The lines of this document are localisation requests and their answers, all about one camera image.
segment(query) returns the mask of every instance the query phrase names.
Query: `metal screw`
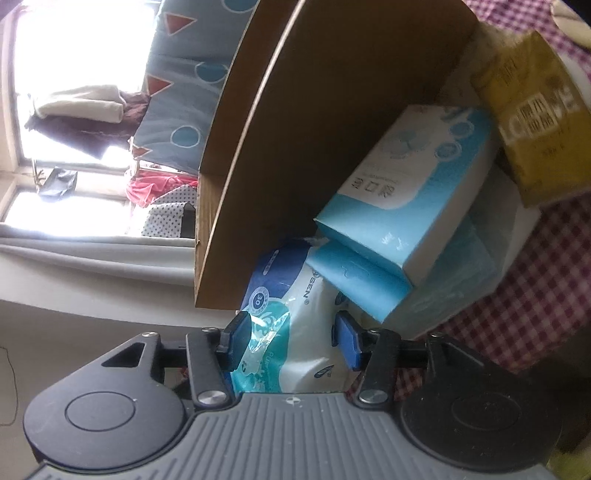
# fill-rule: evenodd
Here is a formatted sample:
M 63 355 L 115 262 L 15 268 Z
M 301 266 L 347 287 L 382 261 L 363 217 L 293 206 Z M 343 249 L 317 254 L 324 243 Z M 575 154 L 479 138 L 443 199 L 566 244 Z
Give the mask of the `metal screw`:
M 384 403 L 388 399 L 388 394 L 383 390 L 363 390 L 359 394 L 359 399 L 363 403 L 367 403 L 369 405 L 377 405 L 379 403 Z
M 228 399 L 228 396 L 221 390 L 206 390 L 197 396 L 197 401 L 208 407 L 221 405 Z

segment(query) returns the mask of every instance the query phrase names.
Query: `white towel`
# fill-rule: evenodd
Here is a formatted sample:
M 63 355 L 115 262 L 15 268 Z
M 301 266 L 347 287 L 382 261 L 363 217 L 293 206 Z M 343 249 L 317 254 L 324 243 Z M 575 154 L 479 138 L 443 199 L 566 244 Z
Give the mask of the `white towel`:
M 33 100 L 39 118 L 48 115 L 88 118 L 118 124 L 123 118 L 125 101 L 116 85 L 88 85 L 51 93 Z

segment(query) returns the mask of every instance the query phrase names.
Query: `blue gripper pad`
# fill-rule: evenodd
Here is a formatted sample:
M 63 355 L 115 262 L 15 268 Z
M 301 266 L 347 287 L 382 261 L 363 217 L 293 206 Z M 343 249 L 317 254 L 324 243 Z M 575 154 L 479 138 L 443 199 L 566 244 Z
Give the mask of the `blue gripper pad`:
M 339 312 L 335 317 L 333 346 L 339 346 L 347 366 L 354 371 L 361 370 L 361 333 L 363 329 L 346 312 Z

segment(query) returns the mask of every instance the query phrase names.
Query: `curtain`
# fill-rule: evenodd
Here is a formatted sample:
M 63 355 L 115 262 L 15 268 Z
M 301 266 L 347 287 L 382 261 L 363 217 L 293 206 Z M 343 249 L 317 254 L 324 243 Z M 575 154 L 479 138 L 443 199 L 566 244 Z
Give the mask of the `curtain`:
M 62 237 L 0 223 L 0 254 L 133 280 L 185 286 L 194 281 L 190 238 Z

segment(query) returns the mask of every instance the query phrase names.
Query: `wet wipes package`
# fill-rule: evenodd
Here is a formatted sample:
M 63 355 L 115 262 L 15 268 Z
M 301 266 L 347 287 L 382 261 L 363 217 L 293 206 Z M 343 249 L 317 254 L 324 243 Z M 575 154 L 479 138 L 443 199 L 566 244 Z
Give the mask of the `wet wipes package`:
M 332 326 L 348 300 L 306 265 L 313 249 L 306 240 L 292 240 L 260 259 L 242 304 L 251 314 L 252 336 L 231 373 L 236 391 L 343 390 L 349 371 L 332 346 Z

